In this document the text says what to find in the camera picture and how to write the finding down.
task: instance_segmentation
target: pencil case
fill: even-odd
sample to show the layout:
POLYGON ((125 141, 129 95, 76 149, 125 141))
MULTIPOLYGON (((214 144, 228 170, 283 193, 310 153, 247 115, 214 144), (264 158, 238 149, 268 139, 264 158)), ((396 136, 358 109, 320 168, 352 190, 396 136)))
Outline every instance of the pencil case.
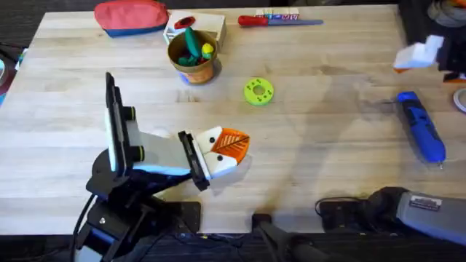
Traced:
POLYGON ((167 8, 152 0, 117 0, 98 4, 94 16, 110 37, 150 33, 165 28, 167 8))

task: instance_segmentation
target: white box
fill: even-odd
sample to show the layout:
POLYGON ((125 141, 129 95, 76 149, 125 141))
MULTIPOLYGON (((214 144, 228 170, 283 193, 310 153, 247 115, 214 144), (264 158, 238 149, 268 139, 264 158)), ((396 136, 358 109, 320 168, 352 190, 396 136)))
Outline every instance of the white box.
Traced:
POLYGON ((163 37, 167 44, 177 36, 179 33, 183 33, 185 29, 178 29, 174 28, 175 23, 178 22, 180 19, 185 17, 194 17, 196 21, 192 24, 191 28, 198 31, 206 31, 212 35, 213 38, 217 41, 218 52, 221 51, 221 46, 224 43, 225 35, 226 35, 226 25, 225 25, 225 16, 224 15, 211 15, 211 14, 202 14, 202 13, 195 13, 195 12, 187 12, 187 11, 177 11, 173 10, 170 18, 168 20, 167 26, 163 31, 163 37))

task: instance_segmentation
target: brown cup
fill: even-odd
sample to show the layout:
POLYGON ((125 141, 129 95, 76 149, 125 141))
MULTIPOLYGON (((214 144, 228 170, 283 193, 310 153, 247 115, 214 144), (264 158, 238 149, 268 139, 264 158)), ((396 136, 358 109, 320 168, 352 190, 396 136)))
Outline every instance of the brown cup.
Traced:
POLYGON ((190 84, 204 84, 213 78, 213 61, 217 58, 217 42, 208 33, 194 30, 200 46, 209 43, 214 47, 212 58, 196 66, 182 66, 178 59, 186 52, 184 33, 180 33, 168 44, 168 57, 176 70, 182 74, 190 84))

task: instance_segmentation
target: table surface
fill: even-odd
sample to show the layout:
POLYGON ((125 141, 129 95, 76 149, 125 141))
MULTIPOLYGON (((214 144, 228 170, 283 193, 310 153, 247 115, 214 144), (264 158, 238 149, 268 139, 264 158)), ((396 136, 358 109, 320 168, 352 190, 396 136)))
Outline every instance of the table surface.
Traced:
POLYGON ((221 125, 251 136, 235 173, 202 193, 192 182, 166 200, 202 203, 203 232, 246 232, 255 211, 278 226, 321 231, 321 197, 370 194, 383 186, 466 197, 466 116, 451 102, 459 85, 432 68, 396 74, 403 46, 396 6, 305 7, 324 25, 240 28, 255 9, 226 15, 215 81, 186 86, 169 63, 162 32, 111 39, 92 12, 47 13, 0 110, 0 234, 70 234, 89 192, 92 163, 106 147, 106 71, 159 135, 221 125), (254 76, 275 86, 264 107, 245 102, 254 76), (447 147, 444 169, 425 164, 393 105, 414 90, 447 147))

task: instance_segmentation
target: green toy donut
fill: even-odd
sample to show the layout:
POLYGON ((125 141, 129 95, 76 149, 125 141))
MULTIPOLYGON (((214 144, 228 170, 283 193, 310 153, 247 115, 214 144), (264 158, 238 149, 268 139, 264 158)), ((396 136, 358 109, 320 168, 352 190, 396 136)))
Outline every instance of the green toy donut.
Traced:
POLYGON ((251 79, 244 91, 246 101, 253 106, 265 106, 274 96, 274 87, 263 78, 251 79))

